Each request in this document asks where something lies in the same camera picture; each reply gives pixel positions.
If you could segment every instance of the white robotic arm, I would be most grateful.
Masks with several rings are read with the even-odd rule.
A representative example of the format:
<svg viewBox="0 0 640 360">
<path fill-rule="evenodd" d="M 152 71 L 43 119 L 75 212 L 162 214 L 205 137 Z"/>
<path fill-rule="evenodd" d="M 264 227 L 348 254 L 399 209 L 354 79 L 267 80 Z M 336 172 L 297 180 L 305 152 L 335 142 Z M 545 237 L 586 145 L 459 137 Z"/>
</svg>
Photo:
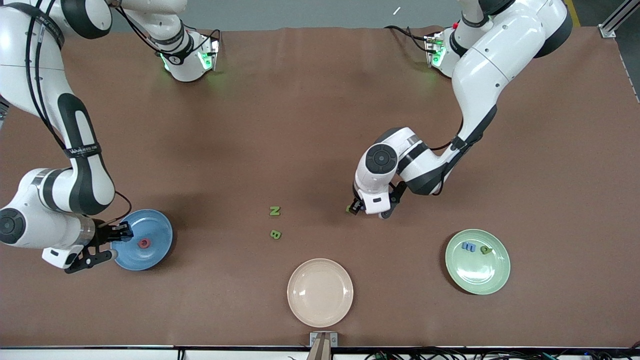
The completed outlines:
<svg viewBox="0 0 640 360">
<path fill-rule="evenodd" d="M 463 123 L 450 145 L 438 156 L 408 127 L 382 134 L 358 164 L 350 212 L 364 209 L 388 218 L 406 188 L 418 195 L 438 195 L 453 167 L 493 120 L 502 89 L 542 51 L 558 48 L 571 30 L 566 7 L 558 0 L 516 0 L 501 9 L 491 29 L 454 68 L 452 85 Z M 403 179 L 397 186 L 390 184 L 394 174 Z"/>
<path fill-rule="evenodd" d="M 111 10 L 105 0 L 4 0 L 0 5 L 0 94 L 43 119 L 71 162 L 70 168 L 39 168 L 22 178 L 14 198 L 0 210 L 0 241 L 43 249 L 47 262 L 67 272 L 90 268 L 117 256 L 101 252 L 100 245 L 132 234 L 126 223 L 107 226 L 87 216 L 105 210 L 115 189 L 87 109 L 68 85 L 61 49 L 68 37 L 107 35 Z M 165 67 L 176 79 L 192 81 L 212 69 L 204 60 L 217 42 L 184 27 L 175 13 L 183 11 L 185 0 L 116 5 L 135 9 L 130 15 L 163 54 L 174 57 Z"/>
</svg>

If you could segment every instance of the green plate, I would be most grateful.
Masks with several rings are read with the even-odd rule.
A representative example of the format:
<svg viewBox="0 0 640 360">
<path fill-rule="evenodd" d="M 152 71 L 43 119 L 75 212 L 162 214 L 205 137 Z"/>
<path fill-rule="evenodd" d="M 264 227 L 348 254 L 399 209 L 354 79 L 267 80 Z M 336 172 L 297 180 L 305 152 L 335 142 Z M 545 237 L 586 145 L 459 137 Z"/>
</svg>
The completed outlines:
<svg viewBox="0 0 640 360">
<path fill-rule="evenodd" d="M 500 290 L 511 273 L 507 249 L 484 230 L 467 229 L 453 236 L 445 251 L 445 262 L 453 281 L 476 295 Z"/>
</svg>

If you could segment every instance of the metal frame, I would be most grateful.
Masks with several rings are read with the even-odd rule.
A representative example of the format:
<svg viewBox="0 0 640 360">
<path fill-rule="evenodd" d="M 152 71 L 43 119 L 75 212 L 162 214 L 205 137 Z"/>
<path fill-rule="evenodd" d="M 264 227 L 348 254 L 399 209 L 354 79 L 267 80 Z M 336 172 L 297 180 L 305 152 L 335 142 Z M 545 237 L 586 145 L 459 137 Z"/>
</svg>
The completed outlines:
<svg viewBox="0 0 640 360">
<path fill-rule="evenodd" d="M 616 37 L 616 30 L 620 27 L 620 24 L 627 20 L 638 7 L 640 7 L 640 0 L 625 0 L 607 20 L 598 25 L 600 35 L 603 38 Z"/>
</svg>

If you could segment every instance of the brown table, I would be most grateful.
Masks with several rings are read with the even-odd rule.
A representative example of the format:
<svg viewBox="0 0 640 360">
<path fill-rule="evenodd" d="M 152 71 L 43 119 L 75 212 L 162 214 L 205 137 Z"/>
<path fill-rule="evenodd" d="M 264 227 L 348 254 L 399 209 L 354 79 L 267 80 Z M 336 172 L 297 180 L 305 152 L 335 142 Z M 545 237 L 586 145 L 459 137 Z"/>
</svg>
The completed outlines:
<svg viewBox="0 0 640 360">
<path fill-rule="evenodd" d="M 151 271 L 112 262 L 75 275 L 39 250 L 1 246 L 0 345 L 306 343 L 312 329 L 285 290 L 320 257 L 355 284 L 332 327 L 343 345 L 640 338 L 640 107 L 616 42 L 595 28 L 532 61 L 442 196 L 408 193 L 388 221 L 344 212 L 362 153 L 395 126 L 441 145 L 461 118 L 450 82 L 407 38 L 225 33 L 221 72 L 188 84 L 132 34 L 69 41 L 64 53 L 116 187 L 136 209 L 166 213 L 177 243 Z M 28 170 L 68 164 L 19 110 L 0 136 L 2 204 Z M 270 218 L 275 205 L 282 215 Z M 116 200 L 101 217 L 124 209 Z M 466 228 L 509 250 L 511 277 L 493 295 L 463 293 L 444 270 L 447 240 Z"/>
</svg>

